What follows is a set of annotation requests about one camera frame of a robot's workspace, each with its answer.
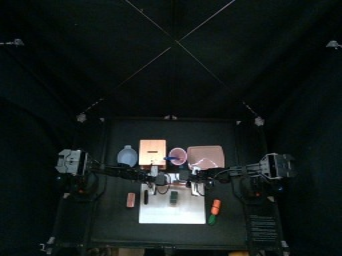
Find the orange object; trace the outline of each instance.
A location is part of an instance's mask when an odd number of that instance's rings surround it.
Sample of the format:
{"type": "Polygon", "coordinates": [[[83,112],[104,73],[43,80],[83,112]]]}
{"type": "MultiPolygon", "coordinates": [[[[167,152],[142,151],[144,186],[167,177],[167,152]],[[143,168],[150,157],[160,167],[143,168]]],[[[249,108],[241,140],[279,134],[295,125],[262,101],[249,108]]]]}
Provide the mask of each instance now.
{"type": "Polygon", "coordinates": [[[211,206],[211,214],[218,215],[219,214],[219,208],[221,208],[221,200],[215,199],[212,206],[211,206]]]}

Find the black tent ceiling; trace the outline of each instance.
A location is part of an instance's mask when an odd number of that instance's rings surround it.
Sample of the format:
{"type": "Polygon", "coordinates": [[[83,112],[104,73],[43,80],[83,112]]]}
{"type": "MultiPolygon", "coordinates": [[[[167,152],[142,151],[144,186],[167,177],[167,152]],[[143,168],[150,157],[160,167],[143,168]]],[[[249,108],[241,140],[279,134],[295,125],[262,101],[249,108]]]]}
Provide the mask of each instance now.
{"type": "Polygon", "coordinates": [[[5,52],[75,117],[273,114],[334,50],[341,1],[3,1],[5,52]]]}

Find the green object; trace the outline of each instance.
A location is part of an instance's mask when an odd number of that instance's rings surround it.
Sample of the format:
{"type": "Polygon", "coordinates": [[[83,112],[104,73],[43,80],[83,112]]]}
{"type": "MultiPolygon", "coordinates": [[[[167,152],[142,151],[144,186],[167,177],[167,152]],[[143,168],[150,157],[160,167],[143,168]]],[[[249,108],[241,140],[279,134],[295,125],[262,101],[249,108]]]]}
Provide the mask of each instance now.
{"type": "Polygon", "coordinates": [[[176,199],[178,199],[178,192],[171,191],[171,196],[170,196],[170,203],[176,204],[176,199]]]}
{"type": "Polygon", "coordinates": [[[217,215],[210,215],[210,217],[208,217],[208,225],[214,225],[217,223],[217,215]]]}

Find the cardboard box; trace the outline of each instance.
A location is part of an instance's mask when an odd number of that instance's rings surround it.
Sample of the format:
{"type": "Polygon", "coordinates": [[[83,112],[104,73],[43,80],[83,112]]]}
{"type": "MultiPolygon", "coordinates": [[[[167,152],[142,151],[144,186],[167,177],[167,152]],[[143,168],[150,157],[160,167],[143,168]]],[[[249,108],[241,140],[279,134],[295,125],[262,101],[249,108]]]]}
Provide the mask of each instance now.
{"type": "Polygon", "coordinates": [[[160,170],[166,169],[166,140],[140,140],[139,165],[151,169],[155,165],[160,170]]]}

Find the black fabric wall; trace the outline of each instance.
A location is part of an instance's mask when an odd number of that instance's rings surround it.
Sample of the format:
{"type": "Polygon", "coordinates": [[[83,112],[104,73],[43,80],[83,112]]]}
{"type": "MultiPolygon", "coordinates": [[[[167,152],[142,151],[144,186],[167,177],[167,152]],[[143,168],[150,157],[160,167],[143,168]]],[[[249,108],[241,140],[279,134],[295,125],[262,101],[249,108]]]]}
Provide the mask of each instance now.
{"type": "Polygon", "coordinates": [[[270,150],[297,158],[281,209],[291,255],[341,255],[341,67],[331,51],[266,125],[270,150]]]}
{"type": "Polygon", "coordinates": [[[52,233],[58,152],[75,127],[44,86],[0,49],[0,255],[39,255],[52,233]]]}

